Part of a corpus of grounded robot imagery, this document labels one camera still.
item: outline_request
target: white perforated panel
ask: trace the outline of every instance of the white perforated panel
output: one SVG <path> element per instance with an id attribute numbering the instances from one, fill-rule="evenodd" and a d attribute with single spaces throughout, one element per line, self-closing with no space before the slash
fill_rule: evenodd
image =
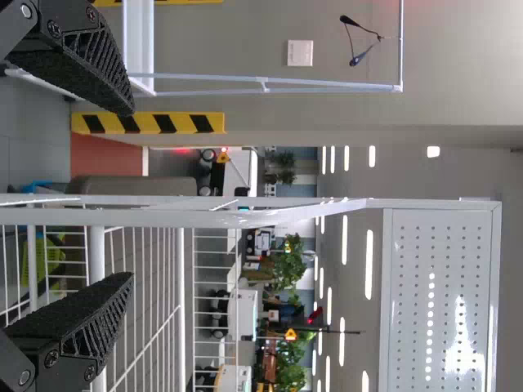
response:
<path id="1" fill-rule="evenodd" d="M 492 213 L 395 210 L 391 229 L 380 390 L 485 391 Z"/>

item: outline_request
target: white railing post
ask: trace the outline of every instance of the white railing post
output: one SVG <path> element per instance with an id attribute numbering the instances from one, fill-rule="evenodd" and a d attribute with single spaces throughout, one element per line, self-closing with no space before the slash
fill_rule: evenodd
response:
<path id="1" fill-rule="evenodd" d="M 27 226 L 27 257 L 29 264 L 29 308 L 38 310 L 38 276 L 36 269 L 36 226 Z"/>
<path id="2" fill-rule="evenodd" d="M 184 252 L 184 230 L 176 229 L 176 265 L 178 267 L 178 385 L 180 390 L 186 390 L 186 285 L 185 285 L 185 252 Z"/>
<path id="3" fill-rule="evenodd" d="M 105 227 L 89 228 L 89 283 L 93 284 L 105 278 Z M 92 382 L 92 392 L 107 392 L 107 374 L 105 369 Z"/>

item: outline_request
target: light switch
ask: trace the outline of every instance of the light switch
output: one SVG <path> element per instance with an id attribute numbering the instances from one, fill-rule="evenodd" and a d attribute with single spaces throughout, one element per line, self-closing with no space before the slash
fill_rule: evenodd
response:
<path id="1" fill-rule="evenodd" d="M 287 50 L 287 66 L 311 67 L 314 41 L 289 40 Z"/>

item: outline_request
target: yellow black striped barrier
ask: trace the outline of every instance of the yellow black striped barrier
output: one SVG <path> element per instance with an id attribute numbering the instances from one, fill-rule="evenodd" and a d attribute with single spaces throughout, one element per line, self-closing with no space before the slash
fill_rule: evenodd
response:
<path id="1" fill-rule="evenodd" d="M 187 4 L 209 4 L 221 3 L 223 0 L 154 0 L 155 5 L 187 5 Z M 95 0 L 96 7 L 117 7 L 122 5 L 122 0 Z"/>
<path id="2" fill-rule="evenodd" d="M 82 135 L 226 133 L 225 114 L 220 112 L 136 112 L 131 117 L 77 112 L 72 114 L 71 129 Z"/>

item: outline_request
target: bolt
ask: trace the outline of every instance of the bolt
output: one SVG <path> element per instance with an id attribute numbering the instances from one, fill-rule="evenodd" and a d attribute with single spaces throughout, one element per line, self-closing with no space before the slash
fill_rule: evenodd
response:
<path id="1" fill-rule="evenodd" d="M 47 353 L 46 358 L 43 361 L 43 365 L 46 368 L 52 368 L 58 362 L 58 350 L 51 350 Z"/>
<path id="2" fill-rule="evenodd" d="M 87 7 L 86 10 L 85 10 L 85 13 L 87 15 L 87 18 L 91 21 L 91 23 L 95 23 L 96 22 L 95 10 L 93 10 L 90 7 Z"/>
<path id="3" fill-rule="evenodd" d="M 62 35 L 62 29 L 54 20 L 47 22 L 47 30 L 53 38 L 60 38 Z"/>
<path id="4" fill-rule="evenodd" d="M 27 384 L 27 381 L 29 381 L 29 378 L 31 378 L 31 372 L 29 370 L 24 370 L 22 374 L 20 374 L 18 385 L 24 386 L 25 384 Z"/>
<path id="5" fill-rule="evenodd" d="M 27 7 L 27 4 L 22 4 L 20 9 L 22 10 L 22 14 L 24 14 L 25 19 L 31 19 L 31 16 L 33 16 L 33 12 L 29 7 Z"/>
<path id="6" fill-rule="evenodd" d="M 83 378 L 85 378 L 85 381 L 91 381 L 93 378 L 95 378 L 95 365 L 89 365 L 87 367 Z"/>

